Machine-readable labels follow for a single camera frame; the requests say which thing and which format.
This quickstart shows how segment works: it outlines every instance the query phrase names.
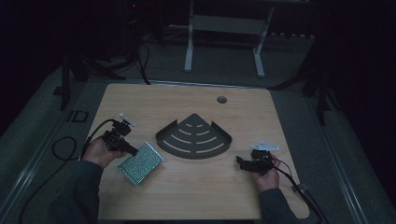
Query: hand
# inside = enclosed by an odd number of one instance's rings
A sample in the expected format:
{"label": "hand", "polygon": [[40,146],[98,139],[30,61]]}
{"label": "hand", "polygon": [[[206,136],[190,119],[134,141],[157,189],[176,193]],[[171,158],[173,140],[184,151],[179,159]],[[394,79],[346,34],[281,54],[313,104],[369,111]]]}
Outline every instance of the hand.
{"label": "hand", "polygon": [[[277,168],[280,165],[280,161],[277,160],[277,157],[271,154],[271,156],[275,159],[274,166]],[[260,192],[263,192],[268,189],[278,189],[279,188],[279,174],[277,170],[272,168],[265,175],[260,175],[259,173],[250,172],[251,176],[255,180],[257,187]]]}
{"label": "hand", "polygon": [[88,146],[81,160],[93,162],[105,169],[116,158],[121,158],[126,154],[127,152],[107,150],[105,141],[98,138]]}

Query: person's right hand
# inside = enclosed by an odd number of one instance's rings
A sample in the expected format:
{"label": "person's right hand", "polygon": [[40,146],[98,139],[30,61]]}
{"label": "person's right hand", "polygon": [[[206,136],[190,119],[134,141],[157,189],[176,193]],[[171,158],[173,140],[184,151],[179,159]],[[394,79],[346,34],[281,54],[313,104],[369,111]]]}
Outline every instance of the person's right hand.
{"label": "person's right hand", "polygon": [[[279,167],[280,161],[273,154],[271,154],[271,156],[275,159],[274,166],[276,168]],[[265,175],[261,175],[259,173],[252,173],[252,172],[250,172],[250,175],[255,180],[259,192],[263,192],[268,189],[279,188],[279,174],[277,173],[277,170],[274,168],[269,170]]]}

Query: table top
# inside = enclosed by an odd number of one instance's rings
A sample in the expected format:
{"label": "table top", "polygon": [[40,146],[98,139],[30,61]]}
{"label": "table top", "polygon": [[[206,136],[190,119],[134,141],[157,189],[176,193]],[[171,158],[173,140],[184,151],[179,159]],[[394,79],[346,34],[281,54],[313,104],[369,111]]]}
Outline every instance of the table top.
{"label": "table top", "polygon": [[[226,104],[217,101],[219,96]],[[250,160],[250,146],[267,141],[280,147],[274,154],[299,178],[267,90],[203,86],[110,84],[90,133],[104,120],[127,115],[136,126],[125,136],[134,147],[149,142],[164,157],[135,186],[118,169],[126,157],[110,163],[100,185],[100,219],[260,219],[258,191],[248,172],[239,169],[236,156]],[[202,160],[182,159],[162,150],[155,134],[172,121],[198,114],[216,122],[232,138],[222,154]],[[110,130],[106,125],[101,130]],[[288,171],[284,164],[280,169]],[[280,189],[298,218],[308,217],[306,204],[281,175]]]}

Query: wooden table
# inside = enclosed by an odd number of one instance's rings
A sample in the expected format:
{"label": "wooden table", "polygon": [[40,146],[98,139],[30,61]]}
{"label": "wooden table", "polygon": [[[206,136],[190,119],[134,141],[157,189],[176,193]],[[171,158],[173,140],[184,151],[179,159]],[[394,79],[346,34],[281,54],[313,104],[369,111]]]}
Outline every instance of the wooden table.
{"label": "wooden table", "polygon": [[[227,98],[226,104],[217,101]],[[100,219],[259,219],[258,191],[252,178],[239,169],[235,156],[250,160],[250,146],[265,140],[280,147],[274,154],[289,165],[299,183],[276,109],[267,90],[202,86],[110,84],[91,132],[106,119],[120,120],[124,112],[136,123],[125,139],[140,147],[149,142],[165,158],[139,186],[113,161],[100,185]],[[196,113],[215,121],[232,138],[230,148],[213,158],[188,160],[173,156],[156,144],[155,134],[174,121]],[[104,126],[98,132],[110,130]],[[279,167],[287,171],[285,165]],[[280,179],[291,210],[298,218],[309,215],[306,204]]]}

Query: person's left hand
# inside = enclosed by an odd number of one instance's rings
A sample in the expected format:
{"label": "person's left hand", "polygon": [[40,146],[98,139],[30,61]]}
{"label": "person's left hand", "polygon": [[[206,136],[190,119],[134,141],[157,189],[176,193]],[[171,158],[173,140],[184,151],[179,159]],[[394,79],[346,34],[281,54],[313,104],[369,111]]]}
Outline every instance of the person's left hand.
{"label": "person's left hand", "polygon": [[93,162],[105,169],[116,158],[121,158],[126,154],[127,152],[107,150],[105,141],[98,138],[88,146],[81,160]]}

